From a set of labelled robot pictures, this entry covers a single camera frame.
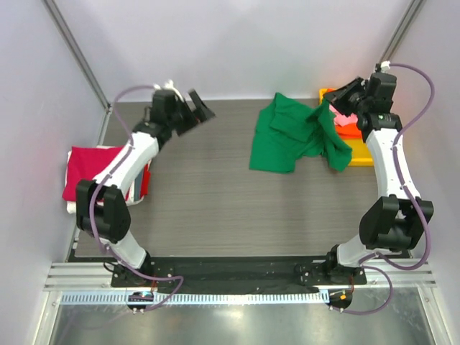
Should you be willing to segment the green t-shirt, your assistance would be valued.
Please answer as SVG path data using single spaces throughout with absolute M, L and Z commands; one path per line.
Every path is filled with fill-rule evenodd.
M 249 169 L 288 174 L 303 157 L 322 156 L 342 172 L 352 159 L 352 148 L 340 138 L 329 104 L 312 108 L 281 93 L 259 112 L 254 128 Z

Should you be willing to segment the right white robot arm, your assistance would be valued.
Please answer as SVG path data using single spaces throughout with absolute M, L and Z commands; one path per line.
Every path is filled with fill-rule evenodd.
M 359 233 L 334 246 L 321 269 L 338 285 L 373 257 L 414 249 L 428 238 L 432 202 L 423 199 L 410 176 L 403 149 L 404 127 L 391 112 L 397 78 L 377 71 L 368 79 L 355 78 L 323 95 L 323 100 L 344 116 L 357 117 L 357 127 L 369 150 L 377 178 L 378 199 L 362 216 Z

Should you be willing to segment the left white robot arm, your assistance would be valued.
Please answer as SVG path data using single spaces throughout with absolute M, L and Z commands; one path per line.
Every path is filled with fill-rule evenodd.
M 126 194 L 172 135 L 181 136 L 215 117 L 193 89 L 188 100 L 172 84 L 151 89 L 152 103 L 134 128 L 128 129 L 121 151 L 95 177 L 80 180 L 75 189 L 77 227 L 126 268 L 127 278 L 139 288 L 152 280 L 151 256 L 130 230 Z

